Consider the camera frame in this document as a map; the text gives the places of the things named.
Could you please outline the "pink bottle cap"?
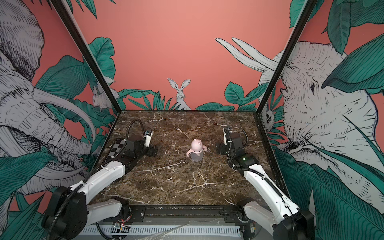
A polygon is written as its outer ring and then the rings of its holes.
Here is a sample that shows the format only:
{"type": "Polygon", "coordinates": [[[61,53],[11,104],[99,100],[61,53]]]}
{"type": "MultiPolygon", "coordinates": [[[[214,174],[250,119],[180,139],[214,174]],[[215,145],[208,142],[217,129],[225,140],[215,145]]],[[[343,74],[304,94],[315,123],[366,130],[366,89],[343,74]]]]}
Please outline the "pink bottle cap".
{"type": "Polygon", "coordinates": [[[203,143],[199,139],[194,139],[191,143],[191,150],[195,153],[201,152],[203,150],[203,143]]]}

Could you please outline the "clear plastic baby bottle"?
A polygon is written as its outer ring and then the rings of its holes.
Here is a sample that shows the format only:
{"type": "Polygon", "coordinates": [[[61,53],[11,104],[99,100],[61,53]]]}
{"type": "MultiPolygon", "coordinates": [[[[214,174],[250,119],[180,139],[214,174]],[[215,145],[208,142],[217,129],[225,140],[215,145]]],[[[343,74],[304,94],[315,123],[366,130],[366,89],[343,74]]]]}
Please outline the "clear plastic baby bottle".
{"type": "Polygon", "coordinates": [[[204,152],[201,152],[201,153],[198,153],[198,154],[192,152],[192,153],[190,153],[190,157],[191,157],[193,162],[200,162],[200,161],[203,160],[204,152]]]}

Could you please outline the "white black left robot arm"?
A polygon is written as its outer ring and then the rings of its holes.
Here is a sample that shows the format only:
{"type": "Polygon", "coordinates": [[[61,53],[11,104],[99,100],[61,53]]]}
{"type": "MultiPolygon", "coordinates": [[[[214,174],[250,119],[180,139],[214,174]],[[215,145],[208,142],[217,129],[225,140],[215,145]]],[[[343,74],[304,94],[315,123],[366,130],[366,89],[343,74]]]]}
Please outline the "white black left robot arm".
{"type": "Polygon", "coordinates": [[[70,187],[57,188],[42,220],[48,240],[71,240],[87,226],[120,215],[123,202],[108,200],[99,204],[90,201],[111,183],[129,173],[139,159],[155,157],[158,147],[151,144],[152,131],[143,136],[118,139],[101,169],[70,187]]]}

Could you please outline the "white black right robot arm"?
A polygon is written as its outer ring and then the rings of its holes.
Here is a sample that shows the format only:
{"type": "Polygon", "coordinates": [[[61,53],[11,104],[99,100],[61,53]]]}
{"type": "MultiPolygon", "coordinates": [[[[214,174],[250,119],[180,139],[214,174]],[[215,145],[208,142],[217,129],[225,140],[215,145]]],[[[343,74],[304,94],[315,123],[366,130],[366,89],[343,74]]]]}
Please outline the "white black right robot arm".
{"type": "Polygon", "coordinates": [[[243,212],[247,219],[259,224],[274,240],[314,240],[313,214],[289,199],[271,180],[259,160],[246,153],[245,146],[238,133],[224,129],[224,142],[216,144],[216,150],[222,156],[227,155],[229,167],[243,175],[269,207],[267,210],[255,201],[246,203],[243,212]]]}

